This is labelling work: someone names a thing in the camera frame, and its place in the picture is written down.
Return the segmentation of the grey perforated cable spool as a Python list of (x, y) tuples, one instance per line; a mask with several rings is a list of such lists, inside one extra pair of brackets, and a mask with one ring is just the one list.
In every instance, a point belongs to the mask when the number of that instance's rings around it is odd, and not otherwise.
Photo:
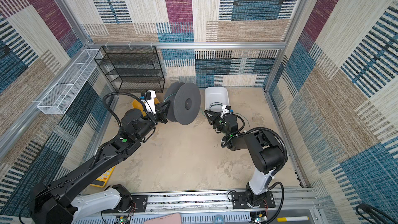
[(175, 82), (164, 97), (165, 102), (170, 102), (167, 119), (171, 122), (189, 125), (200, 111), (201, 94), (194, 83)]

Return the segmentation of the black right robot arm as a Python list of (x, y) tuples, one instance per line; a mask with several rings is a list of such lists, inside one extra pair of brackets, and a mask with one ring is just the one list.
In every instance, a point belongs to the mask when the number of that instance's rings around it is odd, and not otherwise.
[(255, 127), (245, 131), (244, 118), (233, 113), (205, 111), (204, 115), (217, 133), (224, 134), (222, 148), (249, 152), (255, 172), (246, 185), (246, 205), (260, 207), (272, 188), (271, 181), (288, 160), (284, 141), (269, 128)]

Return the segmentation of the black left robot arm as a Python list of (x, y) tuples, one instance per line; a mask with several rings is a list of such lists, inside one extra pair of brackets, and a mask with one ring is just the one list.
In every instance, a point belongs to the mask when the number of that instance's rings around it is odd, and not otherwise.
[(155, 104), (154, 91), (146, 91), (140, 97), (127, 93), (138, 101), (146, 115), (134, 108), (119, 118), (107, 104), (107, 99), (115, 95), (115, 92), (105, 95), (103, 104), (116, 119), (117, 135), (102, 144), (91, 159), (72, 172), (47, 185), (40, 183), (32, 188), (27, 208), (34, 223), (73, 224), (92, 214), (118, 209), (131, 198), (129, 191), (121, 185), (83, 197), (80, 193), (109, 169), (133, 155), (149, 140), (159, 123), (167, 123), (173, 101)]

